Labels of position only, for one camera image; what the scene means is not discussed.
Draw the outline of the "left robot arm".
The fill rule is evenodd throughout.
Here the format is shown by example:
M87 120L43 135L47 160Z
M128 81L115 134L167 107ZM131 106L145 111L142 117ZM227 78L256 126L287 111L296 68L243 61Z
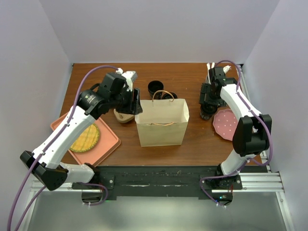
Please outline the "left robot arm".
M64 183L82 182L89 189L99 185L100 174L93 165L68 165L61 160L81 133L109 110L142 113L140 90L133 88L136 78L135 71L107 73L100 84L77 95L66 118L39 147L21 154L21 161L48 190Z

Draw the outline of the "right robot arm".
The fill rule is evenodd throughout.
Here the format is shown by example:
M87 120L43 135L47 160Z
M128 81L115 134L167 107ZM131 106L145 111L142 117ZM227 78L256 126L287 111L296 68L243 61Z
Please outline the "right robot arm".
M207 79L200 91L201 118L209 120L219 107L228 106L237 121L232 152L219 164L215 175L205 179L220 189L226 189L248 161L271 148L272 119L256 110L241 91L239 81L226 77L223 67L208 68Z

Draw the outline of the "black coffee cup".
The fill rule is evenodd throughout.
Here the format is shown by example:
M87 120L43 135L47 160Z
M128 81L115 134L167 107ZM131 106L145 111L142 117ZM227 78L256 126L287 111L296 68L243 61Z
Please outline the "black coffee cup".
M203 120L209 120L217 110L218 108L215 105L202 104L200 106L200 117Z

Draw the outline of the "brown paper bag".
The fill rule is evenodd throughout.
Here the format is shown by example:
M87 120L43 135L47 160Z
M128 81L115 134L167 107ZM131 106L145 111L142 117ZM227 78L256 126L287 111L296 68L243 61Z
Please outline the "brown paper bag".
M141 100L135 116L141 147L181 145L190 114L185 99Z

